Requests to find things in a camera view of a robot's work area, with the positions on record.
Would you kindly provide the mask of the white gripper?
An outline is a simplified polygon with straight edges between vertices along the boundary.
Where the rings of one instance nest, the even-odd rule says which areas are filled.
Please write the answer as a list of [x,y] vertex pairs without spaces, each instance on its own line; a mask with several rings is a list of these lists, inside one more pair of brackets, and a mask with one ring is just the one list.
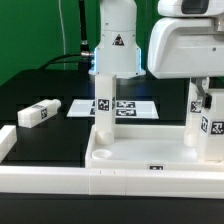
[[160,19],[151,32],[147,67],[159,79],[197,77],[191,79],[196,103],[210,109],[208,77],[224,76],[224,32],[211,18]]

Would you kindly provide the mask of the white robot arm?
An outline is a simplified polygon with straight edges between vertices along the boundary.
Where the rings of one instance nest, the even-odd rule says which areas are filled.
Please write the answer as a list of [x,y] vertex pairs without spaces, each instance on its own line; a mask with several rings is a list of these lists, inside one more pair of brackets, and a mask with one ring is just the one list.
[[[100,42],[94,49],[92,75],[129,79],[146,73],[136,44],[134,0],[99,0]],[[162,16],[149,40],[147,71],[158,79],[189,78],[198,103],[211,105],[202,86],[208,77],[224,76],[224,0],[159,0]]]

